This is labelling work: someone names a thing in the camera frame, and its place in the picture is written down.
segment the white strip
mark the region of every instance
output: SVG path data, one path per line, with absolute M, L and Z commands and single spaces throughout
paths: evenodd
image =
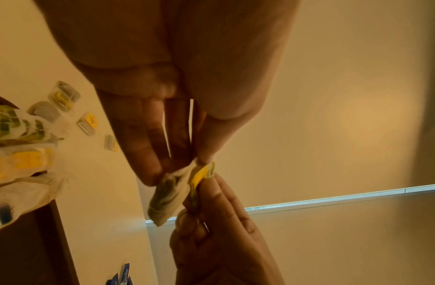
M 371 198 L 377 198 L 377 197 L 383 197 L 383 196 L 401 195 L 401 194 L 434 191 L 434 190 L 435 190 L 435 184 L 410 187 L 410 188 L 395 189 L 395 190 L 377 191 L 377 192 L 370 192 L 370 193 L 361 193 L 361 194 L 336 196 L 336 197 L 321 198 L 321 199 L 312 199 L 312 200 L 288 202 L 288 203 L 273 204 L 273 205 L 248 207 L 248 208 L 245 208 L 245 210 L 247 212 L 258 211 L 260 213 L 261 212 L 262 213 L 269 213 L 269 212 L 273 212 L 272 209 L 278 210 L 279 208 L 290 208 L 290 207 L 295 208 L 295 207 L 299 207 L 299 206 L 312 205 L 312 204 L 336 204 L 336 203 L 341 202 L 341 201 L 365 200 L 365 199 L 371 199 Z M 166 225 L 174 224 L 175 222 L 173 222 L 173 221 L 175 221 L 175 220 L 176 220 L 176 217 L 169 218 L 167 220 L 168 222 L 166 223 Z M 147 226 L 154 226 L 154 223 L 152 220 L 146 220 L 145 223 L 147 224 Z

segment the table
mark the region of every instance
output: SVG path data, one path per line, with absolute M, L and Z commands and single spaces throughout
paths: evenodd
M 59 143 L 69 187 L 56 199 L 80 284 L 104 284 L 130 263 L 135 284 L 157 284 L 136 177 L 122 152 L 104 149 L 112 134 L 93 86 L 67 60 L 30 1 L 0 1 L 0 96 L 20 109 L 47 100 L 56 81 L 82 95 L 71 122 L 85 111 L 100 121 L 88 137 L 73 126 Z

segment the tea bag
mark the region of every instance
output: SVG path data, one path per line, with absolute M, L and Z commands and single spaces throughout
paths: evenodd
M 214 175 L 214 162 L 198 165 L 194 159 L 190 165 L 173 173 L 166 173 L 156 186 L 150 200 L 148 216 L 155 225 L 163 225 L 189 195 L 194 208 L 198 207 L 196 188 L 201 180 Z

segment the hand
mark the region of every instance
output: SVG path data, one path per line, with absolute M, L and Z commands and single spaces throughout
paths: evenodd
M 225 181 L 218 175 L 204 180 L 198 195 L 200 211 L 180 212 L 170 237 L 176 284 L 284 284 L 263 236 Z
M 298 4 L 35 2 L 67 57 L 94 84 L 128 162 L 146 185 L 194 156 L 209 162 L 259 112 Z

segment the light strip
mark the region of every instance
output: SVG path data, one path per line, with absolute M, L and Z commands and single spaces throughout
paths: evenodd
M 264 206 L 256 206 L 256 207 L 248 207 L 245 208 L 247 212 L 251 211 L 260 211 L 260 210 L 269 210 L 269 209 L 278 209 L 285 207 L 296 207 L 310 204 L 319 204 L 319 203 L 335 203 L 340 201 L 347 200 L 360 200 L 360 199 L 370 199 L 382 196 L 392 196 L 392 195 L 401 195 L 408 193 L 416 193 L 416 192 L 425 192 L 425 191 L 434 191 L 435 184 L 425 185 L 425 186 L 417 186 L 417 187 L 409 187 L 409 188 L 401 188 L 395 190 L 386 190 L 386 191 L 377 191 L 377 192 L 369 192 L 369 193 L 361 193 L 361 194 L 352 194 L 352 195 L 344 195 L 344 196 L 336 196 L 336 197 L 328 197 L 321 199 L 312 199 L 312 200 L 304 200 L 304 201 L 296 201 L 296 202 L 288 202 L 288 203 L 280 203 L 280 204 L 272 204 L 272 205 L 264 205 Z M 167 221 L 174 221 L 176 217 L 171 217 Z M 146 224 L 153 223 L 152 220 L 146 220 Z

